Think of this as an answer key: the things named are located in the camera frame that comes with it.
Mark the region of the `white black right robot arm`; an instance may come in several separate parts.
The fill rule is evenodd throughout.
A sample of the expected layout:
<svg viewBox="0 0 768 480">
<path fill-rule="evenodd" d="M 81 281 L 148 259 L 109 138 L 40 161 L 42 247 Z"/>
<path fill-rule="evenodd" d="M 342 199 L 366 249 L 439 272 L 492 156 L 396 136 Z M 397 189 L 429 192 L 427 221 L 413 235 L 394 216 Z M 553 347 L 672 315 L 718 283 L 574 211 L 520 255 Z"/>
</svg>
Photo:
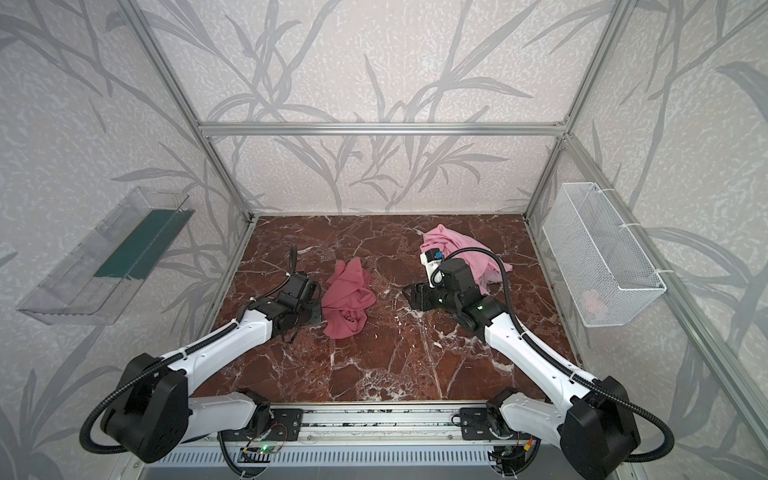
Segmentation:
<svg viewBox="0 0 768 480">
<path fill-rule="evenodd" d="M 560 448 L 585 479 L 605 479 L 639 446 L 633 413 L 616 404 L 624 386 L 598 379 L 566 360 L 520 324 L 503 302 L 481 293 L 460 257 L 445 259 L 437 249 L 421 254 L 428 280 L 404 294 L 418 311 L 444 310 L 467 332 L 510 360 L 545 394 L 503 393 L 488 402 L 497 435 L 530 434 Z"/>
</svg>

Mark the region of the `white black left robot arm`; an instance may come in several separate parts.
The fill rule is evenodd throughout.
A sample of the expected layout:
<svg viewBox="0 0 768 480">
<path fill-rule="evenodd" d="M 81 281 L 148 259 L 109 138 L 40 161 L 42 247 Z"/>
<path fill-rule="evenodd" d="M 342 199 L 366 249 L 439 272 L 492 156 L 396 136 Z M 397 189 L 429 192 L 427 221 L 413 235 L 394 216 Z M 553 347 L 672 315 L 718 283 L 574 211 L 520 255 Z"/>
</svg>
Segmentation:
<svg viewBox="0 0 768 480">
<path fill-rule="evenodd" d="M 115 390 L 80 432 L 81 446 L 98 454 L 130 452 L 156 462 L 178 445 L 210 434 L 267 433 L 271 403 L 251 390 L 198 397 L 196 391 L 244 353 L 322 317 L 318 284 L 291 274 L 273 296 L 250 300 L 238 315 L 200 340 L 163 356 L 141 354 L 125 367 Z"/>
</svg>

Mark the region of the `dark pink cloth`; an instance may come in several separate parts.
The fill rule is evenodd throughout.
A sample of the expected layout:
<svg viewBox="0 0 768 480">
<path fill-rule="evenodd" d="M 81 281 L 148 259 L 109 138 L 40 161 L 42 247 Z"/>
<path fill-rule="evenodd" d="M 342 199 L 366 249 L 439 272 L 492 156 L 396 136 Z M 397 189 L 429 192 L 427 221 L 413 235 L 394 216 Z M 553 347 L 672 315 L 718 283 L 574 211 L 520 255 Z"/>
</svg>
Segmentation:
<svg viewBox="0 0 768 480">
<path fill-rule="evenodd" d="M 375 303 L 371 274 L 363 268 L 361 259 L 354 257 L 348 262 L 337 261 L 321 299 L 326 321 L 324 333 L 334 340 L 357 335 L 367 323 L 367 309 Z"/>
</svg>

